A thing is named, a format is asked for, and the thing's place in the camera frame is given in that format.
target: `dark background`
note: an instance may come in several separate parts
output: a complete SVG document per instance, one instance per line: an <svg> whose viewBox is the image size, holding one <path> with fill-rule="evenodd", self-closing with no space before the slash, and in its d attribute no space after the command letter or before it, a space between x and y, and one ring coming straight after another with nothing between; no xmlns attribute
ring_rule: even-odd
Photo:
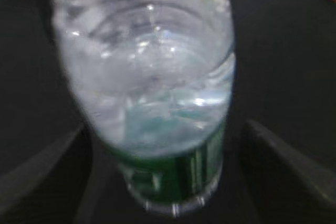
<svg viewBox="0 0 336 224"><path fill-rule="evenodd" d="M35 0L0 0L0 176L82 122L46 36L39 5ZM336 172L336 4L232 0L232 6L237 70L226 148L252 118ZM240 200L248 191L238 164L232 169L218 194L227 200L214 199L227 210L218 208L213 214L241 220L230 223L254 223L254 213L240 210L253 205ZM228 183L235 193L227 191ZM116 184L122 188L118 178ZM127 214L132 200L114 188L107 186L100 199L96 223L108 223L99 218L110 206L120 216ZM113 197L123 200L111 203ZM136 216L128 220L136 221ZM203 213L198 220L195 223L215 223Z"/></svg>

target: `clear plastic bottle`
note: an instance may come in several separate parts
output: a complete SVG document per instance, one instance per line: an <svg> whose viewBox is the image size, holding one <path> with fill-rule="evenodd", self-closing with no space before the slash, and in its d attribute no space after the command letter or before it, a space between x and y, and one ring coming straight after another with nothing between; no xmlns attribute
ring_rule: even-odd
<svg viewBox="0 0 336 224"><path fill-rule="evenodd" d="M55 0L69 86L135 199L179 216L222 169L234 69L229 0Z"/></svg>

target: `bottle bottom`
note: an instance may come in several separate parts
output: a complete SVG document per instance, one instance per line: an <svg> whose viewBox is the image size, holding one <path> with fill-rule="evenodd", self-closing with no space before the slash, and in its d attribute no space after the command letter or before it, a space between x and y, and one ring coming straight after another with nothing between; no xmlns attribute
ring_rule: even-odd
<svg viewBox="0 0 336 224"><path fill-rule="evenodd" d="M204 189L197 195L194 195L190 199L183 202L174 202L171 204L161 204L157 202L152 202L141 197L136 190L128 184L128 190L131 195L136 199L136 201L148 212L152 212L159 215L166 215L177 218L179 216L188 214L190 212L196 211L204 207L207 202L211 199L213 193L217 190L220 176L222 174L222 165L220 166L218 172L214 178L209 182Z"/></svg>

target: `water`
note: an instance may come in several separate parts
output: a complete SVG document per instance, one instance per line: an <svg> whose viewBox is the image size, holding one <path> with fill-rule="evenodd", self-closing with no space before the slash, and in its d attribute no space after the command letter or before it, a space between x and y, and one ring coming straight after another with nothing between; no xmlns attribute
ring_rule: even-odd
<svg viewBox="0 0 336 224"><path fill-rule="evenodd" d="M102 0L90 8L68 6L59 21L73 94L114 149L153 160L183 156L204 145L225 119L235 69L228 2ZM205 178L206 185L193 181L194 189L187 189L198 194L185 202L156 204L133 188L139 182L132 174L149 177L144 185L150 188L151 181L156 187L173 172L144 174L128 167L124 174L130 191L145 208L164 214L203 206L220 176L217 144L205 146L212 157L202 160L211 180ZM195 178L198 155L187 160ZM203 191L194 191L195 186Z"/></svg>

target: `green label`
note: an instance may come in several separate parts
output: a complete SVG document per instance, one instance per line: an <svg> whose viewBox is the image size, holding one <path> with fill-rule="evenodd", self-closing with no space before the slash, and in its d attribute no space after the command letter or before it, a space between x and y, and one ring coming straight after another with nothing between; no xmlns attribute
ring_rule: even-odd
<svg viewBox="0 0 336 224"><path fill-rule="evenodd" d="M142 198L169 203L202 191L222 163L224 123L198 148L177 157L140 158L109 149L125 180Z"/></svg>

